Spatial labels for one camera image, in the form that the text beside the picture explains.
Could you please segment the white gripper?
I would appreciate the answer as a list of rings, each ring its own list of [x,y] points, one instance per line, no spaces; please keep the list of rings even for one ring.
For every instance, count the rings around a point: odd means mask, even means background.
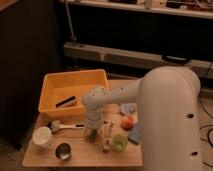
[[[85,121],[85,125],[89,129],[94,129],[94,130],[98,129],[97,130],[97,137],[103,138],[103,129],[101,128],[102,125],[103,125],[103,118],[102,118],[101,115],[99,115],[97,118],[87,116],[86,121]],[[84,131],[85,140],[90,139],[91,130],[89,130],[89,129],[85,129],[85,131]]]

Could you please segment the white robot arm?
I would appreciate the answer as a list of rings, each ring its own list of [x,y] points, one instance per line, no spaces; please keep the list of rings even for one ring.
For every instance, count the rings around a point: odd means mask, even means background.
[[[200,89],[200,80],[190,68],[158,67],[126,85],[85,94],[86,127],[102,126],[106,104],[135,103],[142,171],[203,171],[197,112]]]

